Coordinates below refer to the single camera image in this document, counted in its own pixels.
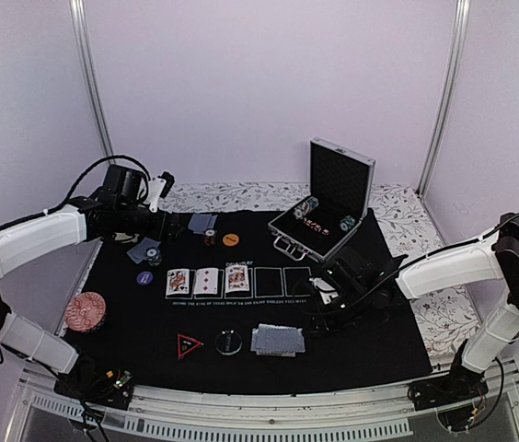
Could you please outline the blue green 50 chip stack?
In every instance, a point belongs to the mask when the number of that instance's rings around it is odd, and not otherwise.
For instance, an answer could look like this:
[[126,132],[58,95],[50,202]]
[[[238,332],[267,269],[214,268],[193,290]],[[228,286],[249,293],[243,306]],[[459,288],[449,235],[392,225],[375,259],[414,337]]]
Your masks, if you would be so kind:
[[145,259],[152,267],[157,267],[162,262],[162,256],[158,247],[150,247],[145,251]]

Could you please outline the purple small blind button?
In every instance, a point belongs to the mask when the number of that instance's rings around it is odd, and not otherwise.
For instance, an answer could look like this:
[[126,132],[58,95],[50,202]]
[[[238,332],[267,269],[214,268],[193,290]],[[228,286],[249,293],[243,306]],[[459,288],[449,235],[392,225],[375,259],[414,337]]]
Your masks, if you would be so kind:
[[138,285],[150,285],[153,282],[154,276],[151,272],[143,271],[140,272],[136,277]]

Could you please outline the single blue playing card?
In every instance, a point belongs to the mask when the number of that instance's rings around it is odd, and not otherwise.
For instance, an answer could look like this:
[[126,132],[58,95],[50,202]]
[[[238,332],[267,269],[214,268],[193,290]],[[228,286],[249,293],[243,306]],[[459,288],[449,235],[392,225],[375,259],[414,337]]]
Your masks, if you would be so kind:
[[188,224],[188,229],[195,234],[203,234],[208,229],[213,229],[218,215],[193,214]]

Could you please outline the orange black 100 chip stack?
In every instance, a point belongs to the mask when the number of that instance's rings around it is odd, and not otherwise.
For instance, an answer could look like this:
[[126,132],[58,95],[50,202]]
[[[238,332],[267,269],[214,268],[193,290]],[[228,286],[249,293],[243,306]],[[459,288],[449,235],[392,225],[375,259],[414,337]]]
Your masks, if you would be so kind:
[[207,247],[212,247],[216,244],[216,231],[213,229],[207,229],[204,234],[204,244]]

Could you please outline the blue playing card deck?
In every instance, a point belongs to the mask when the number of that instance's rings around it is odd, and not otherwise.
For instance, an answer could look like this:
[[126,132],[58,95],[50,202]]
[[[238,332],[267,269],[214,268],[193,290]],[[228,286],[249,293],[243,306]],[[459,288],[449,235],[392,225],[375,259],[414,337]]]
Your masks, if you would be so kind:
[[295,357],[306,351],[300,328],[260,324],[252,331],[250,350],[256,355]]

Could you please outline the aluminium poker chip case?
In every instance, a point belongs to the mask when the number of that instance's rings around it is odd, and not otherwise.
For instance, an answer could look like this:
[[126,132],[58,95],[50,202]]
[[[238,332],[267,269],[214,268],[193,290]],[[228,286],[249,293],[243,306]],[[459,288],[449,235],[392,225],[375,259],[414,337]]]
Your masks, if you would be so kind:
[[[325,262],[356,233],[368,214],[370,193],[375,175],[375,160],[349,148],[315,137],[309,142],[309,196],[319,206],[305,218],[329,231],[320,235],[296,220],[295,203],[268,223],[274,236],[273,247],[295,262],[310,258]],[[348,232],[339,227],[340,220],[351,215],[356,225]]]

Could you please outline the three of diamonds card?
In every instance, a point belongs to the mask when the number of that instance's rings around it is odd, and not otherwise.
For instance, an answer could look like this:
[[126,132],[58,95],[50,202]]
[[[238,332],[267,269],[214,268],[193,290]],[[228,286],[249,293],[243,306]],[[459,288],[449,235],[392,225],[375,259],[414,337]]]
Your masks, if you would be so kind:
[[208,296],[218,294],[219,270],[207,267],[198,269],[195,273],[193,295]]

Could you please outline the orange big blind button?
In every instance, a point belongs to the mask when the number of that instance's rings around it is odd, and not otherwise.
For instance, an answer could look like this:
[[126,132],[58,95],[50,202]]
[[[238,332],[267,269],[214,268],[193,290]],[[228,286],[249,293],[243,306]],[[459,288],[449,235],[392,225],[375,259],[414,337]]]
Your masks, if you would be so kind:
[[240,238],[235,233],[229,233],[223,236],[222,242],[227,247],[235,247],[240,242]]

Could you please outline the clear dealer button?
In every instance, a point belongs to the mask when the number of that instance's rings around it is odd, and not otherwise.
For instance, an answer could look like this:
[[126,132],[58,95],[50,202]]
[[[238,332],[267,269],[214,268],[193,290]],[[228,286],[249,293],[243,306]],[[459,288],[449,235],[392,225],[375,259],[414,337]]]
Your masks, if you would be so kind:
[[242,337],[235,330],[222,330],[214,340],[215,350],[223,356],[236,355],[242,348]]

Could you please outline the red black triangle card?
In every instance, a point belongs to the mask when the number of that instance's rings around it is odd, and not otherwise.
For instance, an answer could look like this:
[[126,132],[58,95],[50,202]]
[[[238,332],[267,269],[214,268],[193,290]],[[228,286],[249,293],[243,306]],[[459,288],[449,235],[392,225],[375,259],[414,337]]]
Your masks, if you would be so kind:
[[179,333],[177,336],[178,360],[182,360],[194,350],[203,346],[203,343],[195,338]]

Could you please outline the queen of spades card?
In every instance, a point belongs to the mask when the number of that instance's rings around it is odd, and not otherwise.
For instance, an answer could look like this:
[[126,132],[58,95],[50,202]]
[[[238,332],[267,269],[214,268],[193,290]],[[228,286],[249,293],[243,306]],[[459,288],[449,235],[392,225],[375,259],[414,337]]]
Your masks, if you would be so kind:
[[167,271],[166,296],[187,296],[190,293],[190,270],[186,268]]

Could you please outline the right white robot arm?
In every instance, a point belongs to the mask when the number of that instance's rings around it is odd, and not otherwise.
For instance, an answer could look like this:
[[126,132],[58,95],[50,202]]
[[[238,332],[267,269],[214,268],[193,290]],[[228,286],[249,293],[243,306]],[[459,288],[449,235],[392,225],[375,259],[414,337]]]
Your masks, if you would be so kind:
[[441,382],[448,401],[461,401],[477,384],[491,361],[519,337],[519,212],[502,215],[482,234],[434,250],[410,262],[391,259],[380,269],[338,256],[309,279],[317,318],[327,328],[355,316],[357,308],[397,288],[407,300],[476,282],[502,280],[505,294],[471,338],[457,351],[453,372]]

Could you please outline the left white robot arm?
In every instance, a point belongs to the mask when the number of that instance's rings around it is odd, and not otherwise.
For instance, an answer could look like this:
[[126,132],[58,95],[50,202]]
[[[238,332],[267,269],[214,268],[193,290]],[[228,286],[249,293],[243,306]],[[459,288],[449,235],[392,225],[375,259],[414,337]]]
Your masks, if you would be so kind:
[[160,207],[175,183],[170,172],[152,175],[125,155],[102,161],[104,181],[88,196],[74,183],[54,207],[0,225],[0,345],[65,374],[83,400],[99,395],[101,379],[52,331],[79,270],[71,248],[86,251],[88,242],[117,234],[163,241],[178,228],[177,216]]

